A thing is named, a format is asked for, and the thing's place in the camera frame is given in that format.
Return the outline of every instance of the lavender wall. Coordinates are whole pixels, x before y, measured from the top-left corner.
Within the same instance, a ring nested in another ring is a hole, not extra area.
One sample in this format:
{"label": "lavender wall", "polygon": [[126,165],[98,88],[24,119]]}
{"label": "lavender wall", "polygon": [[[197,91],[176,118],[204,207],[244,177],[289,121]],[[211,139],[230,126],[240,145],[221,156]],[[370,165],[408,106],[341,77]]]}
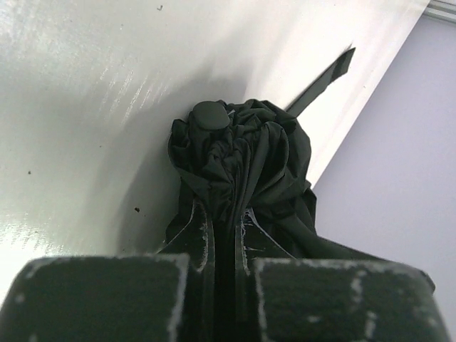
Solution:
{"label": "lavender wall", "polygon": [[419,20],[315,192],[322,236],[428,271],[456,340],[456,26]]}

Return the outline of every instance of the umbrella cap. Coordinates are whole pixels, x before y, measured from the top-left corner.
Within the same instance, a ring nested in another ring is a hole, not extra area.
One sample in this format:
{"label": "umbrella cap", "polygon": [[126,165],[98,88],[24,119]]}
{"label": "umbrella cap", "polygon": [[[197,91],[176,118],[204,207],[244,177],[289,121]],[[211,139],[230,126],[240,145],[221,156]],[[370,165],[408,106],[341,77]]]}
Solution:
{"label": "umbrella cap", "polygon": [[229,125],[228,113],[218,102],[198,103],[193,108],[193,116],[198,126],[204,130],[221,130]]}

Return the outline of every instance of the black fabric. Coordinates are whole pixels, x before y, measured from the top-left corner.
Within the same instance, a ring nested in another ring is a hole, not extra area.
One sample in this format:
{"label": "black fabric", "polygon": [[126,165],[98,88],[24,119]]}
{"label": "black fabric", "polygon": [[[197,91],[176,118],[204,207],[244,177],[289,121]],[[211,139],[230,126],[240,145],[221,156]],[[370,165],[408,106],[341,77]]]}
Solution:
{"label": "black fabric", "polygon": [[181,191],[167,240],[189,221],[193,198],[199,197],[213,219],[216,292],[226,297],[215,299],[215,313],[223,311],[225,321],[234,319],[230,305],[235,296],[234,226],[247,207],[253,208],[261,227],[297,258],[377,259],[317,236],[316,197],[306,180],[311,144],[296,119],[297,108],[305,108],[346,73],[352,55],[353,49],[346,51],[301,94],[292,106],[293,115],[269,101],[236,105],[219,101],[229,118],[225,128],[200,127],[193,112],[187,121],[172,124],[169,155],[180,174]]}

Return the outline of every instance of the glossy white surface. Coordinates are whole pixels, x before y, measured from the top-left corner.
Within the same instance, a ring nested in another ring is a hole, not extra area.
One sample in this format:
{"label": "glossy white surface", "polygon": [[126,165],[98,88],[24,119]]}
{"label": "glossy white surface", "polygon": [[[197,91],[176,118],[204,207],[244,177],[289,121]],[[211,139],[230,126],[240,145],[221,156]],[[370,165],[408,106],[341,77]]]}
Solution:
{"label": "glossy white surface", "polygon": [[315,182],[427,2],[0,0],[0,298],[34,257],[156,250],[172,120],[201,100],[285,107],[352,45],[300,119]]}

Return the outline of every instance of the umbrella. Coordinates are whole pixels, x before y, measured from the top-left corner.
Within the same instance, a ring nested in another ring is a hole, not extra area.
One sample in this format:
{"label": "umbrella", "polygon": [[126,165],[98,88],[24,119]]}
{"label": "umbrella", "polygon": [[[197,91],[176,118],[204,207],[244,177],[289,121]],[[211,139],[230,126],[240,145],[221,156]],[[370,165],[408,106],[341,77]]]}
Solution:
{"label": "umbrella", "polygon": [[169,156],[181,188],[167,241],[189,222],[194,198],[199,198],[214,227],[216,323],[233,321],[237,315],[232,305],[237,295],[235,228],[246,210],[293,257],[378,259],[317,235],[316,196],[306,180],[311,142],[296,119],[347,72],[353,53],[354,48],[344,52],[288,110],[265,100],[207,101],[198,103],[187,120],[173,122]]}

